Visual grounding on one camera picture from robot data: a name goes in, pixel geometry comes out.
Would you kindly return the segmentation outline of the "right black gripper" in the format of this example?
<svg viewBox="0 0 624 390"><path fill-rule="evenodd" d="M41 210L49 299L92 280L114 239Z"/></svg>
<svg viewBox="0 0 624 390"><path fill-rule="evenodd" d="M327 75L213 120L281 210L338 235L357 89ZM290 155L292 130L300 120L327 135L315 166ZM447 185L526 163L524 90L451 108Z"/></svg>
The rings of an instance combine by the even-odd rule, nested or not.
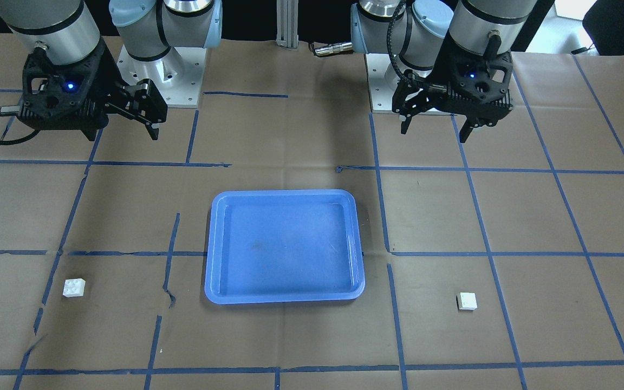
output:
<svg viewBox="0 0 624 390"><path fill-rule="evenodd" d="M20 122L35 133L79 130L93 141L109 123L109 114L119 114L144 125L151 140L158 140L159 124L168 113L164 97L151 79L139 81L132 96L103 39L72 64L53 64L50 54L50 45L37 41L25 60Z"/></svg>

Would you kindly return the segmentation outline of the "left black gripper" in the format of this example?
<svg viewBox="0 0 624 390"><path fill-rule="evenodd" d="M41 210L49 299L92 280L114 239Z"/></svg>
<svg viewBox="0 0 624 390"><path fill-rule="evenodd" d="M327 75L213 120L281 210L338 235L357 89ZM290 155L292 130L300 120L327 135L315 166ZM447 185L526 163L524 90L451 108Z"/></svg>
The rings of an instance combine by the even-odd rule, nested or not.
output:
<svg viewBox="0 0 624 390"><path fill-rule="evenodd" d="M500 37L485 38L485 52L473 54L446 37L432 72L420 77L405 71L392 94L392 111L399 114L402 135L414 116L435 108L443 113L463 114L459 141L466 143L476 128L493 127L513 111L509 82L512 54Z"/></svg>

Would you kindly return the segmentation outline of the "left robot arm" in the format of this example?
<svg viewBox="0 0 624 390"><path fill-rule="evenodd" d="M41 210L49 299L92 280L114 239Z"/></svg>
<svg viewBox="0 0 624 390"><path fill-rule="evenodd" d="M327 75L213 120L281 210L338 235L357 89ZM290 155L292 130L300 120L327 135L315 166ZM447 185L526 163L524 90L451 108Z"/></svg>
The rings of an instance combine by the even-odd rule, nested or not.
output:
<svg viewBox="0 0 624 390"><path fill-rule="evenodd" d="M430 109L461 114L464 143L513 110L511 48L533 1L359 1L351 7L351 43L386 54L394 79L391 111L406 134Z"/></svg>

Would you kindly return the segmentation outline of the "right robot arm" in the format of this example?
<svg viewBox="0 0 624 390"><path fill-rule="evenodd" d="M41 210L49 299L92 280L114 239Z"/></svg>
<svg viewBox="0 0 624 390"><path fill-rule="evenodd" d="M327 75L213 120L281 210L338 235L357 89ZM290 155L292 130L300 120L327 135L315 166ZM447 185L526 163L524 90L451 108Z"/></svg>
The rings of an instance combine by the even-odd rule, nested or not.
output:
<svg viewBox="0 0 624 390"><path fill-rule="evenodd" d="M157 140L168 109L194 107L195 50L218 47L221 1L111 1L128 59L114 61L84 1L0 1L0 17L28 50L22 97L0 107L0 145L41 131L80 131L94 141L110 114Z"/></svg>

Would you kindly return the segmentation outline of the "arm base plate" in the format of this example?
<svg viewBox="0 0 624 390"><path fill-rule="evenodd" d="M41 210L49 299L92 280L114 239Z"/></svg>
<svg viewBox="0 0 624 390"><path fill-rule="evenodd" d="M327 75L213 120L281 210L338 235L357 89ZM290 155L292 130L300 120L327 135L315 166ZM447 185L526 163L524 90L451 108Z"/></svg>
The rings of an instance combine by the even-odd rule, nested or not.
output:
<svg viewBox="0 0 624 390"><path fill-rule="evenodd" d="M372 113L391 114L392 97L399 77L388 54L365 54L367 85Z"/></svg>
<svg viewBox="0 0 624 390"><path fill-rule="evenodd" d="M129 84L151 79L169 108L196 109L202 94L207 54L204 48L176 47L161 59L141 62L122 47L117 65Z"/></svg>

